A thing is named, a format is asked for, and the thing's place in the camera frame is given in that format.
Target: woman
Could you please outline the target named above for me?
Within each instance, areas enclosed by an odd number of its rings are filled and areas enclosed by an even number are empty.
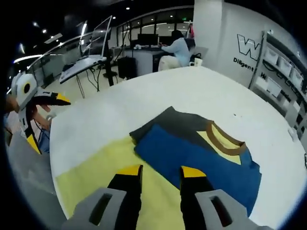
[[[170,46],[162,46],[162,50],[167,53],[173,53],[173,56],[163,56],[159,62],[159,71],[174,69],[189,65],[191,53],[188,45],[184,40],[183,34],[179,30],[172,32],[173,43]]]

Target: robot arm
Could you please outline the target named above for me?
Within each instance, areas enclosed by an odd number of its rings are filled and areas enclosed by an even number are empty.
[[[99,188],[77,204],[62,230],[136,229],[141,209],[142,165],[117,172],[107,188]],[[222,190],[214,190],[206,174],[182,166],[181,212],[186,230],[272,230],[247,217],[244,206]]]
[[[18,116],[22,131],[25,132],[29,144],[41,154],[30,124],[32,109],[37,105],[69,105],[71,103],[60,93],[48,92],[38,87],[33,74],[18,74],[14,77],[12,94],[19,105]]]

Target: dark gray cloth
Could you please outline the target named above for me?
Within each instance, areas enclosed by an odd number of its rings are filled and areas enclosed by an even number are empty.
[[[212,149],[212,147],[197,133],[197,131],[206,131],[208,120],[196,115],[181,113],[172,106],[164,110],[153,120],[142,127],[130,133],[130,136],[139,143],[139,141],[150,131],[154,124],[158,124],[169,134],[175,137],[188,140],[192,144]]]

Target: letter w logo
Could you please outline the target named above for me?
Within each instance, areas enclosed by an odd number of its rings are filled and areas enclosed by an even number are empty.
[[[247,54],[249,53],[250,58],[257,61],[260,51],[260,43],[256,45],[255,41],[251,39],[245,41],[245,37],[239,34],[237,34],[237,37],[238,37],[239,52],[241,54],[244,54],[245,56],[247,56]]]

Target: light blue shirt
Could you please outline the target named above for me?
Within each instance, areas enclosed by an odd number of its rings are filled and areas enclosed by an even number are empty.
[[[183,37],[175,40],[170,46],[161,47],[167,53],[173,53],[182,67],[188,66],[191,58],[188,45]]]

